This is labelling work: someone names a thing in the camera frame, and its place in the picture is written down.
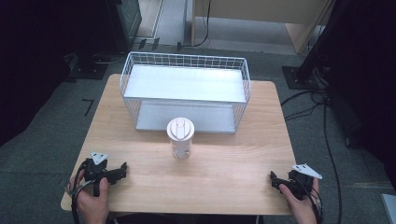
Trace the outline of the white flat object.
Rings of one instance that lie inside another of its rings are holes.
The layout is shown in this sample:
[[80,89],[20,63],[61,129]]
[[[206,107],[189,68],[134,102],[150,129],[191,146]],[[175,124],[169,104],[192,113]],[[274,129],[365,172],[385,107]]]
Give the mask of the white flat object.
[[382,193],[381,199],[389,218],[389,223],[396,224],[396,195]]

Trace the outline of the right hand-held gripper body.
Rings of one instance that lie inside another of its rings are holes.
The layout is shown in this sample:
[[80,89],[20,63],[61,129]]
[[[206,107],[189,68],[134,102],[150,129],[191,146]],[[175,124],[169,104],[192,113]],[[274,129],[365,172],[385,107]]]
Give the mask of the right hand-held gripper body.
[[295,164],[291,166],[291,171],[288,172],[286,186],[295,198],[302,199],[311,192],[315,178],[321,179],[322,175],[306,163]]

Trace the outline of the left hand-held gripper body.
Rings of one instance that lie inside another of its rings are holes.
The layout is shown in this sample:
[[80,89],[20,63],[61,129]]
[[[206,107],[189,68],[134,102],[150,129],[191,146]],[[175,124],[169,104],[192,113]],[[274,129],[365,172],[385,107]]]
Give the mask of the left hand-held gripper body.
[[103,178],[107,180],[107,177],[111,174],[117,174],[118,169],[107,170],[107,158],[108,155],[99,152],[91,152],[91,156],[83,162],[84,179],[89,184],[93,184],[93,196],[100,196],[100,183]]

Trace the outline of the black stand base plate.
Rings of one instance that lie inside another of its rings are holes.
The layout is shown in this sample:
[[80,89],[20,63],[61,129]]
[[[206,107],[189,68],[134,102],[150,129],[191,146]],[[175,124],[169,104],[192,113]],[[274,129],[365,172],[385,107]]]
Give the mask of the black stand base plate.
[[325,90],[325,82],[318,77],[316,69],[304,70],[300,67],[283,66],[282,72],[291,90]]

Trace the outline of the dark curtain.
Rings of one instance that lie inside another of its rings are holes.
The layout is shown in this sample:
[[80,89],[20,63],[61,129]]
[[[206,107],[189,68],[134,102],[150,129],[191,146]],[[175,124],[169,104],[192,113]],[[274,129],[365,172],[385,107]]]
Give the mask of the dark curtain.
[[22,133],[68,77],[64,57],[89,59],[105,39],[108,0],[0,0],[0,146]]
[[325,80],[358,118],[352,129],[396,190],[396,0],[336,0],[297,78],[328,67]]

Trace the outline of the dark cabinet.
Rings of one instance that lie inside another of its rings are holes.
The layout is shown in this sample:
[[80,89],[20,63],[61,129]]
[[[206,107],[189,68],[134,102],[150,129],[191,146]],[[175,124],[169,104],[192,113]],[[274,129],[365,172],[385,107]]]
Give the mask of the dark cabinet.
[[118,51],[129,51],[142,21],[138,0],[106,0]]

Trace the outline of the light wooden desk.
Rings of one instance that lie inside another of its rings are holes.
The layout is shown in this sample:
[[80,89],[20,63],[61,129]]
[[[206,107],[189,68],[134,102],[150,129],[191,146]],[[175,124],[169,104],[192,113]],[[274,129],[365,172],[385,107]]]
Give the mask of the light wooden desk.
[[192,0],[191,43],[196,17],[284,23],[296,53],[304,52],[318,25],[325,25],[335,0]]

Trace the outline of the white wire shelf rack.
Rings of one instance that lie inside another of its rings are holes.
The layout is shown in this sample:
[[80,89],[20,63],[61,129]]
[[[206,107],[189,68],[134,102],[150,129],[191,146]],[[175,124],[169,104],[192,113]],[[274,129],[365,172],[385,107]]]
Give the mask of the white wire shelf rack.
[[139,131],[187,118],[198,133],[235,133],[251,94],[244,58],[131,52],[120,95]]

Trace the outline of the white cup with lid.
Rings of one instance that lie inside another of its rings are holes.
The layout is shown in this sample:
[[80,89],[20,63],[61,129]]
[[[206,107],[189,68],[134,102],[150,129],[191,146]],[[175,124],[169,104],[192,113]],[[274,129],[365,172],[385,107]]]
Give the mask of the white cup with lid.
[[172,119],[166,129],[174,157],[187,159],[191,154],[194,124],[187,118]]

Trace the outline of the black stand base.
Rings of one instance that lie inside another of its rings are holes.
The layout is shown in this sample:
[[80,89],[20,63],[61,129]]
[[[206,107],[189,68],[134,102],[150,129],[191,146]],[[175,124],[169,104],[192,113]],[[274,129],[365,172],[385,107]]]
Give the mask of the black stand base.
[[64,60],[70,68],[70,79],[101,80],[107,70],[106,63],[99,63],[91,58],[80,58],[76,53],[64,56]]

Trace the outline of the person's left hand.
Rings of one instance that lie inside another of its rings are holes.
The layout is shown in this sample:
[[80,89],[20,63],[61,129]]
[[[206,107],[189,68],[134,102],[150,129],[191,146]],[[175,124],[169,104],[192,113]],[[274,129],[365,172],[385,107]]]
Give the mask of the person's left hand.
[[85,189],[79,193],[77,207],[86,224],[107,224],[109,215],[108,188],[107,179],[102,178],[98,197],[91,196]]

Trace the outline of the person's right hand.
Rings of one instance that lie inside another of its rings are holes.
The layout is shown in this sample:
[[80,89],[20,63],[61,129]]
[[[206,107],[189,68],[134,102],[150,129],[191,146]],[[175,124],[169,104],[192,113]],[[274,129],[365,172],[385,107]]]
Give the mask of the person's right hand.
[[293,196],[287,186],[281,184],[280,191],[288,203],[288,207],[298,224],[318,224],[315,208],[318,207],[319,181],[313,179],[312,190],[309,196],[298,200]]

